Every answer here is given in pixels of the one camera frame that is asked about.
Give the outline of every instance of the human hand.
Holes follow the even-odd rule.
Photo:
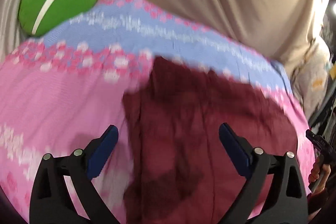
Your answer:
[[[319,164],[319,161],[320,161],[320,158],[317,158],[315,160],[315,163],[313,164],[313,168],[311,169],[310,171],[310,175],[308,176],[308,181],[309,183],[312,183],[312,182],[315,182],[319,179],[320,175],[320,164]],[[331,173],[331,168],[330,168],[330,165],[329,164],[324,164],[323,165],[323,170],[325,172],[325,175],[323,176],[320,184],[317,186],[315,192],[313,194],[318,194],[318,193],[321,193],[325,186],[326,186],[326,182],[327,182],[327,179]]]

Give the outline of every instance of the green cushion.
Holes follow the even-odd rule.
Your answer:
[[[46,0],[21,0],[18,18],[28,35],[36,37],[44,35],[63,21],[88,11],[97,0],[49,0],[48,3],[51,5],[47,5],[49,6],[47,10],[44,9],[46,13],[40,24],[38,25],[38,22],[35,24],[45,2]],[[35,32],[33,32],[34,25],[38,26]]]

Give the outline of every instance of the maroon cloth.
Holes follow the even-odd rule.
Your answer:
[[[297,150],[295,129],[275,102],[213,71],[156,58],[147,86],[123,103],[134,154],[128,224],[217,224],[245,183],[219,141],[223,122],[267,153]]]

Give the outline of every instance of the metal screw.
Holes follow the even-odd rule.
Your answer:
[[[258,155],[261,155],[262,153],[264,153],[264,150],[262,150],[260,147],[256,147],[254,149],[254,153],[256,153]]]
[[[75,156],[80,156],[81,154],[83,154],[83,150],[82,150],[82,149],[76,149],[76,150],[73,152],[73,154],[74,154]]]
[[[292,159],[292,158],[294,158],[294,157],[295,157],[295,155],[294,155],[294,153],[293,153],[293,152],[291,152],[291,151],[288,151],[288,152],[287,152],[287,157]]]
[[[44,156],[43,156],[43,159],[44,160],[48,160],[48,159],[50,159],[51,158],[51,155],[49,154],[49,153],[47,153],[47,154],[45,154]]]

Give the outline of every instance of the pink and blue patterned fabric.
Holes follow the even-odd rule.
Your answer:
[[[0,64],[0,186],[25,220],[43,154],[70,155],[114,124],[119,141],[92,182],[126,223],[123,194],[132,181],[133,157],[122,97],[148,81],[155,55],[213,69],[274,100],[296,130],[296,155],[309,193],[314,151],[282,65],[145,0],[103,0],[44,37],[25,41]],[[69,177],[66,183],[77,212],[86,216]]]
[[[93,53],[120,44],[127,53],[149,49],[154,55],[182,58],[254,86],[291,93],[282,65],[199,23],[171,15],[145,0],[103,0],[89,12],[61,24],[43,37],[46,47],[80,42]]]

